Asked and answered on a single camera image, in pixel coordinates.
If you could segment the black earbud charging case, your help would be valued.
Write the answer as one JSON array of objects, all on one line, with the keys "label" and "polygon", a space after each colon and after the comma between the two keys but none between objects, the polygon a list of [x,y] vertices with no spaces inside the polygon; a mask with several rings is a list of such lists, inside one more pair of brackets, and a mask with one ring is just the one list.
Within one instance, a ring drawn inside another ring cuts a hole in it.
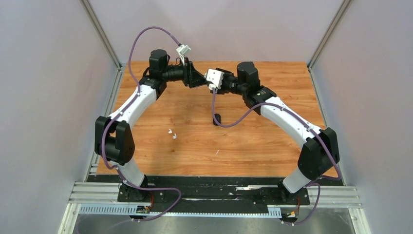
[{"label": "black earbud charging case", "polygon": [[212,123],[213,123],[215,126],[220,126],[220,125],[221,125],[221,115],[218,114],[218,113],[215,113],[215,114],[213,115],[213,118],[212,118]]}]

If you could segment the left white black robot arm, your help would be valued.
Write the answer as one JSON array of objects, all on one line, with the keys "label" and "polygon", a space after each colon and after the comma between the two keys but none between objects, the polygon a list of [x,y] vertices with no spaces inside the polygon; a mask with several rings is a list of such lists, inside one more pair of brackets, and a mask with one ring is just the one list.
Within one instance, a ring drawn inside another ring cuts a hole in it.
[{"label": "left white black robot arm", "polygon": [[147,177],[133,159],[135,143],[132,129],[143,112],[162,95],[168,82],[182,81],[186,87],[206,84],[206,79],[192,61],[181,56],[171,65],[165,50],[150,53],[149,66],[132,95],[109,116],[99,116],[95,121],[95,153],[102,157],[109,169],[115,169],[122,178],[121,189],[137,201],[149,196]]}]

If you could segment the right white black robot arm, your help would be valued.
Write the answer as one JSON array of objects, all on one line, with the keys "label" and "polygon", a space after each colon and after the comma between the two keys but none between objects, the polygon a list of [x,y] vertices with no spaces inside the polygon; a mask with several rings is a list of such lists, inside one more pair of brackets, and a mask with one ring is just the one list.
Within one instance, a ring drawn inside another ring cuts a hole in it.
[{"label": "right white black robot arm", "polygon": [[232,93],[241,95],[248,112],[272,121],[301,148],[296,169],[278,184],[278,197],[291,203],[298,191],[321,178],[341,180],[336,132],[307,121],[289,108],[271,89],[261,85],[259,71],[251,61],[237,65],[237,73],[209,69],[205,74],[213,97]]}]

